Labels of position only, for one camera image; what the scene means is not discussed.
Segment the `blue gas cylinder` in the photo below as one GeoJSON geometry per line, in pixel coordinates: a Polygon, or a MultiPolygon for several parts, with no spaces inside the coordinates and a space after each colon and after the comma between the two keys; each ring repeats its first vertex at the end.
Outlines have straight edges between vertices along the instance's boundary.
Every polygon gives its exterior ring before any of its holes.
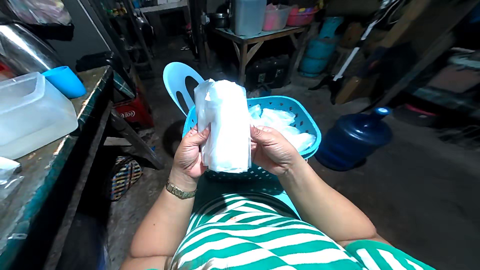
{"type": "Polygon", "coordinates": [[[305,77],[319,76],[335,51],[340,40],[335,30],[343,22],[343,17],[327,17],[317,38],[311,40],[299,64],[300,75],[305,77]]]}
{"type": "Polygon", "coordinates": [[[363,162],[376,149],[392,140],[392,130],[382,121],[389,108],[376,108],[371,114],[341,116],[322,137],[315,158],[335,171],[348,171],[363,162]]]}

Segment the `wristwatch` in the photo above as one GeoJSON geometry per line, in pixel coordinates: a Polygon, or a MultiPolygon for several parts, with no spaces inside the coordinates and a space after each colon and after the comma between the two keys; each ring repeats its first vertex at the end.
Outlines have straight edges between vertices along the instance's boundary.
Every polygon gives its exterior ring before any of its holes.
{"type": "Polygon", "coordinates": [[[180,199],[189,199],[193,198],[195,196],[195,193],[197,193],[197,190],[195,189],[194,191],[190,192],[185,192],[178,187],[176,187],[174,184],[170,183],[170,180],[167,181],[167,184],[165,185],[165,189],[170,192],[171,194],[177,196],[180,199]]]}

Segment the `green and white striped shirt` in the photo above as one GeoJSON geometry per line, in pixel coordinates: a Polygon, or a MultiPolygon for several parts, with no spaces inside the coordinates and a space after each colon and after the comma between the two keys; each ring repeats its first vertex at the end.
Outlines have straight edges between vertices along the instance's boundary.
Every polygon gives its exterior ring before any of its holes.
{"type": "Polygon", "coordinates": [[[266,194],[223,195],[192,214],[173,264],[181,270],[432,270],[376,241],[339,246],[266,194]]]}

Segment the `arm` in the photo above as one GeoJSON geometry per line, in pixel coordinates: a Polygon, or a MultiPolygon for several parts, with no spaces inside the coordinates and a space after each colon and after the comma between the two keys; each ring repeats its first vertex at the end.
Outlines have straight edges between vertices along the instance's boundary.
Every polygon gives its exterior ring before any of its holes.
{"type": "Polygon", "coordinates": [[[343,246],[359,239],[382,241],[368,217],[327,185],[278,131],[252,127],[251,134],[253,162],[278,176],[302,220],[343,246]]]}
{"type": "MultiPolygon", "coordinates": [[[[194,191],[206,167],[199,145],[210,130],[194,128],[186,134],[175,153],[169,180],[182,191],[194,191]]],[[[133,236],[130,253],[121,270],[166,269],[187,232],[194,198],[180,199],[163,188],[133,236]]]]}

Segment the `hand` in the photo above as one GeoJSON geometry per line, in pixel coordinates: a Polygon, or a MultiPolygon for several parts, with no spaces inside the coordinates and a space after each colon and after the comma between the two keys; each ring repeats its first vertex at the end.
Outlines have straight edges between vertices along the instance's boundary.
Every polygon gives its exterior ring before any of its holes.
{"type": "Polygon", "coordinates": [[[173,158],[173,166],[169,178],[180,189],[195,190],[198,178],[205,172],[207,167],[202,164],[200,145],[207,141],[209,135],[210,127],[205,128],[202,132],[198,132],[197,125],[195,125],[180,142],[173,158]]]}
{"type": "Polygon", "coordinates": [[[250,127],[252,162],[268,172],[280,175],[303,158],[280,132],[271,127],[250,127]]]}

